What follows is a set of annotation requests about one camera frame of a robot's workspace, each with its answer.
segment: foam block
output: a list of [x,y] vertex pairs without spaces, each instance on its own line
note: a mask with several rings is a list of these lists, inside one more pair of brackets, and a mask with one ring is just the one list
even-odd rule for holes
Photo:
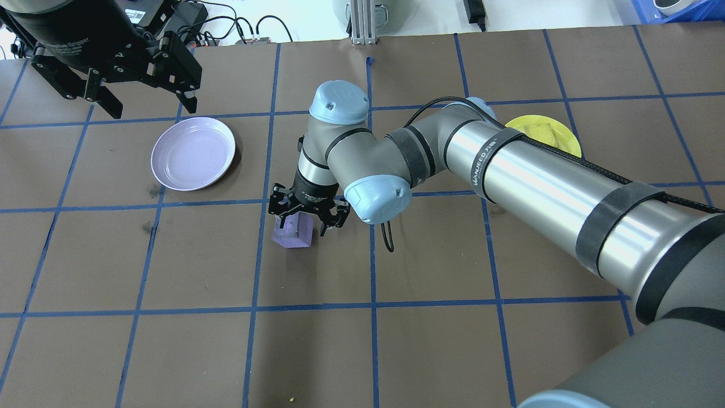
[[312,244],[312,228],[315,220],[310,214],[296,213],[287,217],[284,228],[280,228],[280,220],[275,222],[272,241],[285,248],[308,248]]

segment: metal frame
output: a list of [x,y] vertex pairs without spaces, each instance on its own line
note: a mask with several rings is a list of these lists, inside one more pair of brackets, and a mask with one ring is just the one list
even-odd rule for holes
[[350,0],[350,25],[353,44],[377,44],[375,0]]

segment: light blue joint cap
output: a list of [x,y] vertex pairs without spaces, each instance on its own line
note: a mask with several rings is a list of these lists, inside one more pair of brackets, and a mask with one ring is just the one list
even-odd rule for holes
[[548,390],[529,397],[519,408],[610,408],[584,394],[567,390]]
[[345,199],[366,224],[390,221],[408,207],[413,199],[410,184],[391,174],[367,176],[345,189]]
[[368,95],[347,81],[327,81],[318,87],[310,114],[333,125],[356,125],[368,117]]
[[[479,97],[468,97],[468,98],[466,98],[466,99],[468,99],[469,101],[471,101],[471,102],[475,103],[475,104],[476,104],[476,106],[478,106],[478,107],[480,107],[480,108],[481,108],[482,110],[484,110],[484,112],[485,112],[485,113],[488,113],[489,115],[491,115],[491,117],[492,117],[493,119],[497,119],[497,118],[496,118],[496,113],[494,112],[494,110],[493,110],[493,109],[491,109],[491,107],[490,107],[490,106],[486,105],[486,101],[484,101],[483,99],[481,99],[481,98],[479,98]],[[468,107],[468,105],[466,105],[466,104],[465,104],[465,103],[463,103],[463,102],[453,102],[453,103],[449,103],[448,105],[444,106],[444,107],[443,107],[443,109],[445,109],[445,108],[447,108],[447,107],[449,107],[449,106],[451,106],[451,105],[462,105],[462,106],[466,106],[466,107]]]

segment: yellow plate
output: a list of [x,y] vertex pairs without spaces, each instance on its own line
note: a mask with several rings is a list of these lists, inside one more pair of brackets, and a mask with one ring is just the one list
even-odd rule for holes
[[576,136],[563,123],[547,116],[525,115],[506,123],[507,127],[522,131],[528,137],[581,157],[581,146]]

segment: power adapter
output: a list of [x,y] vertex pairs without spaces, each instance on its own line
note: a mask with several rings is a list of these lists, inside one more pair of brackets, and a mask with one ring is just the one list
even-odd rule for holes
[[486,8],[484,0],[463,0],[465,13],[470,24],[478,24],[481,31],[486,30]]

